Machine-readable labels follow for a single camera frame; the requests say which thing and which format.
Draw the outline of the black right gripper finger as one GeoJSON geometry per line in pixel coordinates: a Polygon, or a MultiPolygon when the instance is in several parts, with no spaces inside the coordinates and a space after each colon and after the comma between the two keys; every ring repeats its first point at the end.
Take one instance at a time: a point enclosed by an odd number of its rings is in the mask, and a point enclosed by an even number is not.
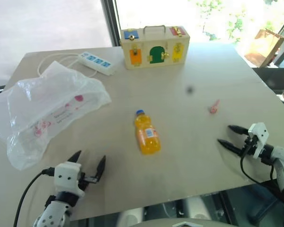
{"type": "Polygon", "coordinates": [[[242,149],[239,149],[238,147],[234,146],[232,143],[226,141],[226,140],[222,140],[222,139],[218,139],[217,140],[224,148],[226,148],[227,150],[231,151],[232,153],[238,155],[239,157],[241,157],[242,155],[242,149]]]}
{"type": "Polygon", "coordinates": [[[239,134],[239,135],[248,135],[248,129],[237,126],[237,125],[229,125],[228,128],[232,130],[234,133],[239,134]]]}

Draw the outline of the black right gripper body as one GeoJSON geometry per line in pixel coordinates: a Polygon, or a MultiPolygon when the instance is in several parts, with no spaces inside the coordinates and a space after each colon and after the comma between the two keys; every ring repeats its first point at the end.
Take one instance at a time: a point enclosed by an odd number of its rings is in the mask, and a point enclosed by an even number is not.
{"type": "Polygon", "coordinates": [[[245,140],[244,140],[245,144],[241,150],[241,157],[246,156],[246,155],[253,155],[255,153],[256,150],[256,145],[258,142],[258,137],[256,135],[254,135],[252,138],[250,136],[248,136],[245,140]]]}

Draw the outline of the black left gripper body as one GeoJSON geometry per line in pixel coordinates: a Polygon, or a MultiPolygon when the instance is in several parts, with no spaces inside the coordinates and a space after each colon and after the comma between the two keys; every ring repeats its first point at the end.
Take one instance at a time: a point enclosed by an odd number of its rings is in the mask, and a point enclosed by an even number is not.
{"type": "Polygon", "coordinates": [[[96,184],[97,182],[98,178],[96,176],[86,176],[86,174],[82,172],[78,181],[78,187],[82,191],[85,191],[89,184],[96,184]]]}

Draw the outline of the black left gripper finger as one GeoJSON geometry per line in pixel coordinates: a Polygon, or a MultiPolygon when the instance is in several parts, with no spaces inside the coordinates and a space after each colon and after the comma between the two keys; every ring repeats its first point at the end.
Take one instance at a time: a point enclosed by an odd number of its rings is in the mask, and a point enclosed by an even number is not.
{"type": "Polygon", "coordinates": [[[76,163],[81,155],[81,150],[75,152],[67,161],[76,163]]]}
{"type": "Polygon", "coordinates": [[[101,177],[102,177],[102,174],[105,170],[105,166],[106,166],[106,156],[103,156],[97,166],[97,172],[96,172],[96,175],[95,175],[95,178],[96,178],[96,182],[99,182],[101,177]]]}

